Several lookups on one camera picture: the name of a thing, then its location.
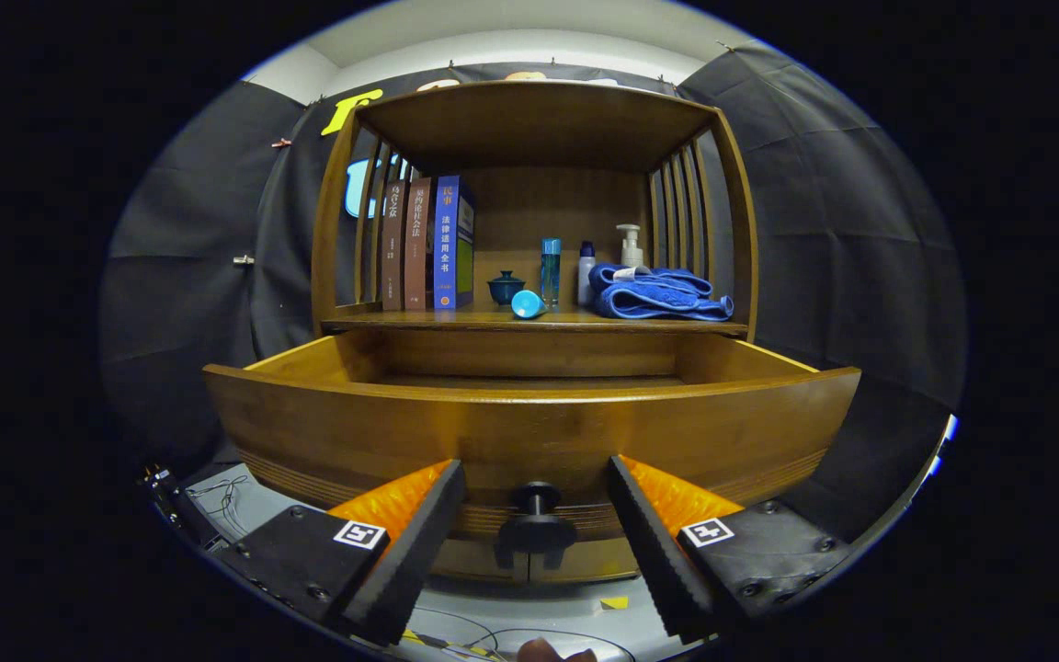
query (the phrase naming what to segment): book spine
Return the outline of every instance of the book spine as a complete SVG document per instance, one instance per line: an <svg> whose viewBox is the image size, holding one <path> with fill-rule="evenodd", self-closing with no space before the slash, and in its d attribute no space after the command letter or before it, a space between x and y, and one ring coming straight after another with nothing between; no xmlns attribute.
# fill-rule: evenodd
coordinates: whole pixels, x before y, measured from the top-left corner
<svg viewBox="0 0 1059 662"><path fill-rule="evenodd" d="M432 237L432 273L435 307L454 309L456 210L460 207L460 177L441 177L435 186L435 222Z"/></svg>
<svg viewBox="0 0 1059 662"><path fill-rule="evenodd" d="M473 238L473 197L467 185L460 184L460 209L456 211L455 272L456 307L473 301L475 271L475 239Z"/></svg>
<svg viewBox="0 0 1059 662"><path fill-rule="evenodd" d="M408 229L403 233L402 292L405 310L424 310L428 307L425 263L428 260L430 237L429 208L432 205L432 180L420 178L412 181L408 192Z"/></svg>
<svg viewBox="0 0 1059 662"><path fill-rule="evenodd" d="M382 309L402 310L402 220L408 184L387 185L387 209L382 217Z"/></svg>

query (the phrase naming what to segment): wire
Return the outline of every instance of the wire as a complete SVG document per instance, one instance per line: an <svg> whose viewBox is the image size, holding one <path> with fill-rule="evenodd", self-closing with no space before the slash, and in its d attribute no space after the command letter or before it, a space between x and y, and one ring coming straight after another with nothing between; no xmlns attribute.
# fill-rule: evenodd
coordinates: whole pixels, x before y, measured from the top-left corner
<svg viewBox="0 0 1059 662"><path fill-rule="evenodd" d="M582 632L567 632L567 631L562 631L562 630L545 630L545 629L542 629L542 628L504 628L504 629L501 629L501 630L496 630L496 631L493 631L491 633L488 633L488 636L486 636L486 637L482 637L479 640L477 640L474 642L471 642L471 644L466 645L465 648L471 648L471 646L480 644L480 642L485 641L487 638L492 638L492 648L496 649L496 648L498 648L498 646L497 646L497 636L499 636L499 633L501 633L501 632L515 632L515 631L524 631L524 632L552 632L552 633L555 633L555 636L573 636L573 637L577 637L577 638L593 638L593 640L599 640L599 641L604 642L605 644L614 645L615 648L621 649L621 650L623 650L624 652L627 654L627 658L630 659L630 662L635 662L635 657L634 657L634 655L631 655L631 650L624 648L622 645L615 644L615 642L613 642L613 641L606 640L606 638L597 638L597 637L594 637L594 636L588 636L588 633L582 633Z"/></svg>
<svg viewBox="0 0 1059 662"><path fill-rule="evenodd" d="M217 508L217 511L207 511L205 514L207 515L221 514L222 519L226 520L229 525L231 525L232 532L235 532L236 535L239 536L247 536L248 530L243 524L239 523L238 516L236 516L235 512L235 498L236 495L238 495L238 491L235 489L235 485L239 485L240 483L246 483L247 481L248 477L238 477L236 479L225 478L222 479L222 481L215 483L215 485L211 485L210 487L205 487L204 489L201 490L187 489L185 490L185 494L189 494L191 498L198 499L200 498L200 496L205 495L208 493L218 489L225 489L222 499L219 500L219 508Z"/></svg>
<svg viewBox="0 0 1059 662"><path fill-rule="evenodd" d="M497 648L497 636L496 636L496 633L492 632L492 630L489 630L488 628L484 627L484 625L479 624L478 622L475 622L475 621L473 621L471 619L465 619L465 616L460 616L459 613L450 613L448 611L439 611L438 609L429 609L429 608L426 608L426 607L416 607L416 609L419 609L420 611L432 611L432 612L435 612L435 613L443 613L443 615L445 615L445 616L453 616L453 619L460 619L462 621L470 622L470 624L473 624L478 628L483 629L484 631L488 632L487 636L484 636L484 637L480 638L477 641L482 641L482 640L486 640L487 638L492 638L492 648L495 648L495 649Z"/></svg>

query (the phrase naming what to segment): blue towel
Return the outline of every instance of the blue towel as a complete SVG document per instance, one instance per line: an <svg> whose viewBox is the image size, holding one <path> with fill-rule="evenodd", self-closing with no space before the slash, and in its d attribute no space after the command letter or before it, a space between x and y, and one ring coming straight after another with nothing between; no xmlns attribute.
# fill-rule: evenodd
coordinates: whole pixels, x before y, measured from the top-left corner
<svg viewBox="0 0 1059 662"><path fill-rule="evenodd" d="M602 263L591 269L594 310L604 317L647 319L656 317L724 322L735 314L730 297L710 298L714 286L684 268L656 268L635 273L633 281L617 282L624 265Z"/></svg>
<svg viewBox="0 0 1059 662"><path fill-rule="evenodd" d="M622 264L600 263L594 265L588 279L591 281L591 288L594 293L603 292L614 280L614 274L618 269L626 268ZM668 282L678 288L687 289L697 297L707 298L714 293L714 285L710 281L694 275L687 268L653 268L650 273L636 273L636 282Z"/></svg>
<svg viewBox="0 0 1059 662"><path fill-rule="evenodd" d="M595 312L622 319L667 317L726 322L735 314L735 302L730 297L714 301L668 282L614 282L594 304Z"/></svg>
<svg viewBox="0 0 1059 662"><path fill-rule="evenodd" d="M710 281L694 275L687 268L653 268L651 274L690 286L697 290L698 297L710 298L710 294L714 293L714 285L711 285Z"/></svg>

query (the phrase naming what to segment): yellow letter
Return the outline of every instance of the yellow letter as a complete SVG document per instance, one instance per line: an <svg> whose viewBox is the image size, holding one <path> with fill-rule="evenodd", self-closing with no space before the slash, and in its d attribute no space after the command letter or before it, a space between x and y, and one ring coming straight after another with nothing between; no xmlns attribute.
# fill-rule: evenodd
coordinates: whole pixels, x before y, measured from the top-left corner
<svg viewBox="0 0 1059 662"><path fill-rule="evenodd" d="M349 117L349 108L354 106L365 106L370 104L371 100L378 100L382 95L382 89L371 89L370 92L364 92L362 94L356 94L354 96L345 96L344 100L338 101L338 109L333 113L333 119L329 121L329 126L324 127L321 130L321 136L328 136L335 133L337 130L341 130L341 125L345 124L345 118Z"/></svg>

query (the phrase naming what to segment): human hand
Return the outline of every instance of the human hand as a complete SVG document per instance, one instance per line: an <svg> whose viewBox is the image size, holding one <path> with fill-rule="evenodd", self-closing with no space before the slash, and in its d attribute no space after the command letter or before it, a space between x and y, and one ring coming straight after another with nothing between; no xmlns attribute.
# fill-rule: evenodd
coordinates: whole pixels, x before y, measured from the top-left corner
<svg viewBox="0 0 1059 662"><path fill-rule="evenodd" d="M526 641L518 648L517 662L599 662L596 655L590 648L563 658L554 649L550 642L543 638Z"/></svg>

